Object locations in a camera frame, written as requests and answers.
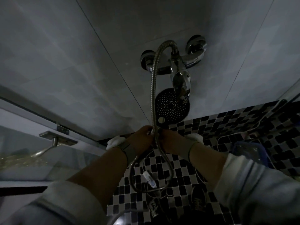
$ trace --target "person's right hand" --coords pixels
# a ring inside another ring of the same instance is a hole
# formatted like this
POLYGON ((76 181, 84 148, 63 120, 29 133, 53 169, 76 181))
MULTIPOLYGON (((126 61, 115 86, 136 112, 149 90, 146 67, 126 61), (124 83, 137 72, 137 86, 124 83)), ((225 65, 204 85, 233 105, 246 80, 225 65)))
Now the person's right hand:
POLYGON ((159 142, 162 148, 171 154, 179 155, 185 158, 189 150, 188 145, 191 144, 191 140, 181 136, 177 131, 162 130, 159 136, 159 142))

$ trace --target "metal flexible hose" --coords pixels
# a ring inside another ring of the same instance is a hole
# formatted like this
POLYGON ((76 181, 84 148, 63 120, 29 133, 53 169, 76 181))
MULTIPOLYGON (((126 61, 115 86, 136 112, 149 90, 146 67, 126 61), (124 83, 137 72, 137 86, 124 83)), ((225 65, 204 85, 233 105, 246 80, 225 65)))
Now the metal flexible hose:
POLYGON ((155 192, 155 191, 159 191, 159 190, 164 190, 170 185, 171 179, 174 176, 174 170, 173 170, 172 164, 170 163, 169 158, 164 153, 164 151, 162 150, 162 148, 160 147, 160 144, 159 144, 159 140, 158 140, 159 134, 158 134, 158 127, 157 127, 157 124, 156 124, 156 113, 155 113, 156 75, 157 75, 157 71, 158 71, 158 64, 159 64, 161 54, 163 53, 163 51, 167 47, 172 48, 172 54, 178 55, 177 44, 172 40, 168 40, 168 41, 163 42, 157 49, 157 52, 156 52, 154 60, 153 60, 152 79, 151 79, 151 117, 152 117, 152 127, 153 127, 153 134, 154 134, 156 147, 158 148, 158 150, 159 150, 160 154, 162 155, 163 159, 168 164, 168 167, 169 167, 169 170, 170 170, 170 176, 169 176, 169 178, 167 178, 167 184, 163 187, 160 187, 160 188, 157 188, 157 189, 152 189, 152 190, 147 190, 147 191, 137 189, 133 184, 132 175, 131 175, 133 167, 134 167, 135 163, 137 162, 137 160, 139 159, 139 157, 137 156, 133 160, 133 162, 130 166, 130 170, 129 170, 130 171, 130 173, 129 173, 129 184, 131 185, 133 190, 136 191, 136 192, 150 193, 150 192, 155 192))

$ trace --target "sleeve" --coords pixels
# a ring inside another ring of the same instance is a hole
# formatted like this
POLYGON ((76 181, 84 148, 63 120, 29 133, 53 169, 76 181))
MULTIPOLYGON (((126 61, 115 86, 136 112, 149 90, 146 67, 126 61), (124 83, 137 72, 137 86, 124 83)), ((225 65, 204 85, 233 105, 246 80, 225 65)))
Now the sleeve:
POLYGON ((14 213, 3 225, 107 224, 99 201, 83 186, 55 181, 43 195, 14 213))
POLYGON ((243 225, 300 223, 300 183, 245 156, 228 155, 214 193, 243 225))

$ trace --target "chrome faucet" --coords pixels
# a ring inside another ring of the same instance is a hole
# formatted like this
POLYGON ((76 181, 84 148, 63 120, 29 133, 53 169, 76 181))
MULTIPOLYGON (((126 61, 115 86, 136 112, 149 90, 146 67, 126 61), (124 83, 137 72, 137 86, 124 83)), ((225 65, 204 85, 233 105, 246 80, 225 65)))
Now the chrome faucet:
MULTIPOLYGON (((171 82, 177 98, 177 102, 185 104, 189 101, 191 78, 188 68, 201 61, 206 51, 207 43, 201 35, 192 36, 187 42, 186 55, 180 56, 179 52, 172 54, 167 61, 158 64, 157 75, 171 74, 171 82)), ((141 66, 152 73, 155 52, 146 50, 141 55, 141 66)))

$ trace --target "forearm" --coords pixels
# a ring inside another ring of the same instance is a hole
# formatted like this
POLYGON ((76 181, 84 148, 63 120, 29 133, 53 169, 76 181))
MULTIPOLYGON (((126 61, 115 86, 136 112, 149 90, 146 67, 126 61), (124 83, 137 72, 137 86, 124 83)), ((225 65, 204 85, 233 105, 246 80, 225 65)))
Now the forearm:
POLYGON ((227 155, 201 143, 195 143, 190 149, 189 159, 203 177, 215 187, 221 177, 227 155))
POLYGON ((114 147, 68 181, 87 188, 105 210, 127 167, 126 155, 114 147))

